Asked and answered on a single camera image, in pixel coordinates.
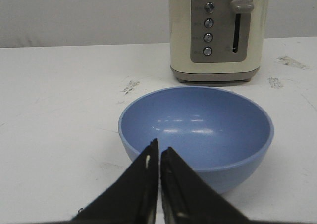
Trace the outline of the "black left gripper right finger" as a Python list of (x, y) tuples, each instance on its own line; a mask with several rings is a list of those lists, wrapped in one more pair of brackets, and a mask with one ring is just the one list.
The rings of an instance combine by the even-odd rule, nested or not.
[(160, 180), (166, 224), (249, 224), (169, 147), (161, 154)]

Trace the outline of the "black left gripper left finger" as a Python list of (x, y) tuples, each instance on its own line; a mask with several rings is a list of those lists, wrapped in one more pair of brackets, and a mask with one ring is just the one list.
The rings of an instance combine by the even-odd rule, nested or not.
[(80, 211), (72, 224), (154, 224), (159, 188), (155, 138), (118, 180)]

